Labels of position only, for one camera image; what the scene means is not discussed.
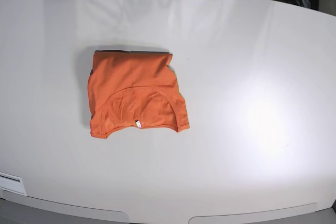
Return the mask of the orange T-shirt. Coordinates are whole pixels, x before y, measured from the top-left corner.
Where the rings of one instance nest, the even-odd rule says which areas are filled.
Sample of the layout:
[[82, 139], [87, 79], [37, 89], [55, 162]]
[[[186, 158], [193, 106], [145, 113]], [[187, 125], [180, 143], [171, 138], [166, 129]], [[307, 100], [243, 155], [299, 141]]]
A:
[[169, 52], [97, 50], [88, 79], [90, 133], [107, 139], [128, 128], [189, 128]]

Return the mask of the white label plate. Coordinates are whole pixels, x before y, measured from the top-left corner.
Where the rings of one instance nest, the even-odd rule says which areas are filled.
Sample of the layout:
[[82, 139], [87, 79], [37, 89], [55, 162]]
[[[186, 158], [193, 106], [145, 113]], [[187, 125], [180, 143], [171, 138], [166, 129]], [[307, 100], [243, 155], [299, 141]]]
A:
[[27, 196], [22, 179], [14, 175], [1, 173], [0, 188], [11, 193]]

